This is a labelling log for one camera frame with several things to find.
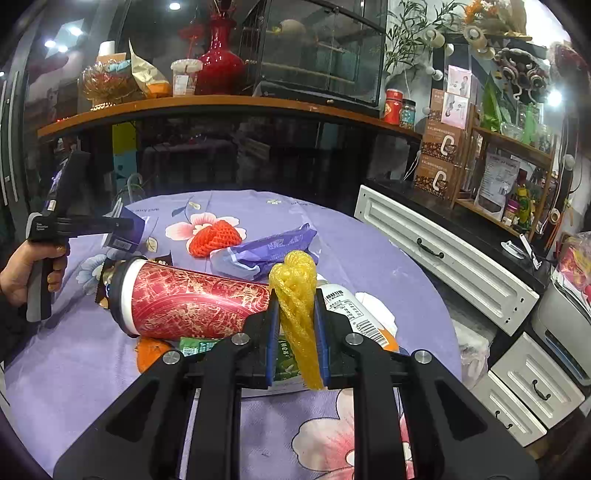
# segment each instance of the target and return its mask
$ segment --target red tin can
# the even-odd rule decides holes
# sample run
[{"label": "red tin can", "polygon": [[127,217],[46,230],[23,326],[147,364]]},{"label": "red tin can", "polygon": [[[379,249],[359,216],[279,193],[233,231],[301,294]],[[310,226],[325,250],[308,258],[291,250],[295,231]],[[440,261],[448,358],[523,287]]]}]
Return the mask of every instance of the red tin can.
[{"label": "red tin can", "polygon": [[268,305],[266,285],[143,258],[117,266],[109,288],[111,314],[124,332],[167,340],[232,335]]},{"label": "red tin can", "polygon": [[400,124],[400,110],[402,110],[402,92],[389,88],[386,90],[386,105],[384,106],[384,121],[389,124]]}]

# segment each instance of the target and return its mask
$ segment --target purple plastic bag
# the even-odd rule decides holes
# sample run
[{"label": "purple plastic bag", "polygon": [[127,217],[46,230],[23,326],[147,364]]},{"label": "purple plastic bag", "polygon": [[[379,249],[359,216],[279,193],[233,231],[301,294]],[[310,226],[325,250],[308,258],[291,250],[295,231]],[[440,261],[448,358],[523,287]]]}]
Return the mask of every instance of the purple plastic bag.
[{"label": "purple plastic bag", "polygon": [[214,273],[222,273],[243,280],[266,277],[276,263],[283,262],[292,250],[303,250],[314,263],[320,257],[320,240],[309,223],[297,230],[271,235],[236,247],[215,250],[210,255]]}]

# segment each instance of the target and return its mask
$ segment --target red vase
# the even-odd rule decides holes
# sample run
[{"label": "red vase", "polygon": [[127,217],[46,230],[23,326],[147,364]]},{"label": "red vase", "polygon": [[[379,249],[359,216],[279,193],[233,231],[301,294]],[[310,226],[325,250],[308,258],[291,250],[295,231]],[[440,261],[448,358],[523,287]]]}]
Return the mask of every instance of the red vase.
[{"label": "red vase", "polygon": [[235,95],[240,93],[245,79],[244,62],[228,49],[230,30],[236,26],[231,18],[212,17],[212,43],[199,60],[203,70],[197,74],[196,93],[200,95]]}]

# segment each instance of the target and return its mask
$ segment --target paper bag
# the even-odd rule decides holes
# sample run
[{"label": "paper bag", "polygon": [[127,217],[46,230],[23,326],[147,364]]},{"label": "paper bag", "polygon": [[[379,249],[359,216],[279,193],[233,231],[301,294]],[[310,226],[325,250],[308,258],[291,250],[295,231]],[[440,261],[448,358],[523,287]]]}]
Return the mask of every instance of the paper bag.
[{"label": "paper bag", "polygon": [[134,53],[131,40],[129,41],[129,52],[131,53],[131,74],[146,98],[171,96],[173,89],[168,80],[154,65]]}]

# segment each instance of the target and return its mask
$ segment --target hand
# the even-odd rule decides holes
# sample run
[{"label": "hand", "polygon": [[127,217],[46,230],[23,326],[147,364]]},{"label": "hand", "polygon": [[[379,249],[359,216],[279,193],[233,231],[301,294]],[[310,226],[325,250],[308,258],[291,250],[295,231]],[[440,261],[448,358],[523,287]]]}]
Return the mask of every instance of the hand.
[{"label": "hand", "polygon": [[68,265],[66,245],[33,243],[28,240],[17,248],[0,273],[0,290],[11,305],[20,307],[27,301],[27,282],[33,263],[44,258],[55,258],[53,272],[47,276],[48,290],[58,291]]}]

